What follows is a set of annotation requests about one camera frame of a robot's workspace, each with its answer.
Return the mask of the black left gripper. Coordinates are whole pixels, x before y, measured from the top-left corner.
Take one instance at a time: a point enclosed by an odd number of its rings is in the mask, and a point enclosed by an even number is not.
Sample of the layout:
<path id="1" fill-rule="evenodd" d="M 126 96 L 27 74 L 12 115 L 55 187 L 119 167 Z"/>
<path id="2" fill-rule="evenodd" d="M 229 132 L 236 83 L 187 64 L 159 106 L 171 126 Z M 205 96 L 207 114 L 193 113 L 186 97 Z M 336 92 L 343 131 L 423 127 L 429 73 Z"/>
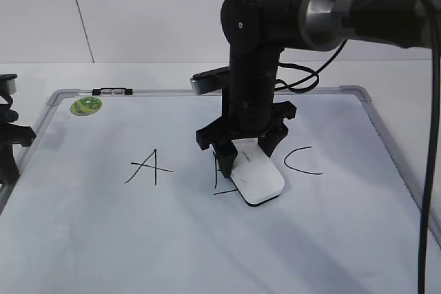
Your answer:
<path id="1" fill-rule="evenodd" d="M 11 96 L 1 96 L 5 103 L 1 104 L 1 184 L 14 185 L 19 178 L 19 170 L 14 159 L 12 145 L 30 147 L 36 138 L 34 130 L 29 126 L 15 125 L 19 118 L 16 111 L 11 109 Z"/>

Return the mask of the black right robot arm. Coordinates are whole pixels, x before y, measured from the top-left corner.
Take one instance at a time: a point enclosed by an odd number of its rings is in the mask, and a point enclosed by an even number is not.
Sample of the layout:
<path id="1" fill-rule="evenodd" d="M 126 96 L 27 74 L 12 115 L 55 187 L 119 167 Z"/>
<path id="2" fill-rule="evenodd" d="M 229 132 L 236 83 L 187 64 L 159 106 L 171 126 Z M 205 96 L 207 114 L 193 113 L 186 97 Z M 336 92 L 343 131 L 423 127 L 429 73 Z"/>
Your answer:
<path id="1" fill-rule="evenodd" d="M 224 177 L 238 156 L 235 140 L 255 138 L 271 155 L 296 115 L 274 102 L 276 73 L 285 49 L 329 52 L 345 40 L 426 48 L 440 80 L 440 0 L 225 0 L 220 22 L 229 65 L 193 75 L 198 95 L 222 93 L 222 114 L 196 133 L 212 147 Z"/>

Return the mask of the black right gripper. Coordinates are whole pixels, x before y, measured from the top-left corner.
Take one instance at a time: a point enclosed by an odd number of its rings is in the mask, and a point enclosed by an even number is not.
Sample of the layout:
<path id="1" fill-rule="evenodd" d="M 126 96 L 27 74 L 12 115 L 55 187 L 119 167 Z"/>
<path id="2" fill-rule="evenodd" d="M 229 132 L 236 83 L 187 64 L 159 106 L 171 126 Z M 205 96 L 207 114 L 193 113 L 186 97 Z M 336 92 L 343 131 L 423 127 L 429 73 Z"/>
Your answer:
<path id="1" fill-rule="evenodd" d="M 288 135 L 288 128 L 283 123 L 284 119 L 293 119 L 296 110 L 296 107 L 289 101 L 274 103 L 271 106 L 268 125 L 259 132 L 234 128 L 228 116 L 222 115 L 206 127 L 196 131 L 196 142 L 202 150 L 206 150 L 210 145 L 214 146 L 220 172 L 225 178 L 229 178 L 238 155 L 232 141 L 257 138 L 258 146 L 266 156 L 270 157 L 278 144 Z"/>

